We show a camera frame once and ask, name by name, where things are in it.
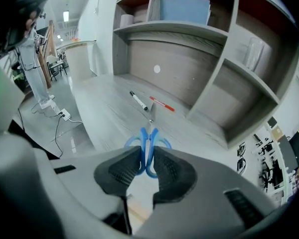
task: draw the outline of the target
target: pen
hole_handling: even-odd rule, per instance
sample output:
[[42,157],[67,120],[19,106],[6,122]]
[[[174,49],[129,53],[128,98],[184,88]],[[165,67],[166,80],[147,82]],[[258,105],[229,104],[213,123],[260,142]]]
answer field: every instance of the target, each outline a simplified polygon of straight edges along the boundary
[[175,111],[175,109],[174,109],[174,108],[172,108],[172,107],[170,107],[170,106],[168,106],[168,105],[166,105],[166,104],[162,103],[161,101],[159,101],[159,100],[155,99],[154,97],[149,97],[149,98],[150,98],[150,99],[152,99],[152,100],[154,100],[154,102],[156,102],[156,103],[160,104],[161,106],[164,106],[165,108],[167,108],[167,109],[171,110],[172,112],[174,112],[174,111]]
[[130,91],[130,94],[145,111],[148,110],[148,107],[137,97],[137,95],[134,94],[134,92],[132,90]]

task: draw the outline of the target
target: fluorescent light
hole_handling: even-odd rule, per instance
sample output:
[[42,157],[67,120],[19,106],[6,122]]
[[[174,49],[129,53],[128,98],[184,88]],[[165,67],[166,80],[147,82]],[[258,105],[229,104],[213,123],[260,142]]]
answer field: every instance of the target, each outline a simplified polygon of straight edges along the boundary
[[64,20],[64,22],[69,21],[69,11],[68,10],[63,12],[63,20]]

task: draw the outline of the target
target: scissors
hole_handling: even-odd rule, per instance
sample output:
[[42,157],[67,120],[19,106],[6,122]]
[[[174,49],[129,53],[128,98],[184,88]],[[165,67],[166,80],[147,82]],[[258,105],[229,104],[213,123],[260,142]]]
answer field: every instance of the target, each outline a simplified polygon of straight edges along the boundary
[[[149,121],[147,122],[145,127],[142,127],[140,133],[138,135],[132,136],[126,143],[124,147],[128,147],[131,145],[132,142],[135,140],[141,141],[141,166],[137,172],[137,175],[142,174],[146,171],[146,174],[150,178],[157,178],[157,175],[150,170],[151,163],[153,161],[153,152],[154,146],[157,142],[162,142],[165,146],[171,149],[170,143],[163,137],[160,136],[158,129],[155,127],[151,132],[152,123],[155,121],[155,112],[156,112],[156,104],[153,103],[150,112],[149,112]],[[149,156],[147,162],[145,163],[145,151],[146,151],[146,141],[150,140],[150,147],[149,147]]]

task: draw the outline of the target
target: whiteboard marker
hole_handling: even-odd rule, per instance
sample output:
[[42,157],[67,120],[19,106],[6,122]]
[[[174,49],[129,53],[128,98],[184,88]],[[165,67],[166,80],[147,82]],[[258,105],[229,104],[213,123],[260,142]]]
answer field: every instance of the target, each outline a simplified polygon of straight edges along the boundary
[[132,90],[130,91],[130,94],[145,111],[148,110],[148,107],[137,97],[137,95],[134,94],[134,92]]

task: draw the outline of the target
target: blue handle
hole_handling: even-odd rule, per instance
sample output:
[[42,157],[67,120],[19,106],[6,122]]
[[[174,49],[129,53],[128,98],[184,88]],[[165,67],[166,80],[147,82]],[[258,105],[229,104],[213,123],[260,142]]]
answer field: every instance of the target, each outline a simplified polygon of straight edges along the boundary
[[140,140],[141,141],[141,166],[140,169],[138,170],[136,175],[142,174],[145,169],[145,149],[146,149],[146,141],[149,138],[148,133],[146,132],[146,129],[144,127],[141,128],[139,135],[137,136],[132,136],[128,141],[125,143],[124,147],[129,147],[132,142],[135,140]]
[[149,135],[149,140],[150,140],[149,156],[148,156],[148,161],[146,163],[145,170],[146,170],[146,173],[148,174],[148,176],[150,178],[154,178],[155,179],[155,178],[157,178],[157,175],[150,170],[150,166],[151,166],[151,163],[153,161],[154,146],[159,141],[162,142],[162,143],[164,143],[165,146],[168,149],[171,149],[171,145],[170,145],[170,143],[165,138],[162,138],[159,135],[159,132],[158,132],[157,128],[154,128],[153,132]]

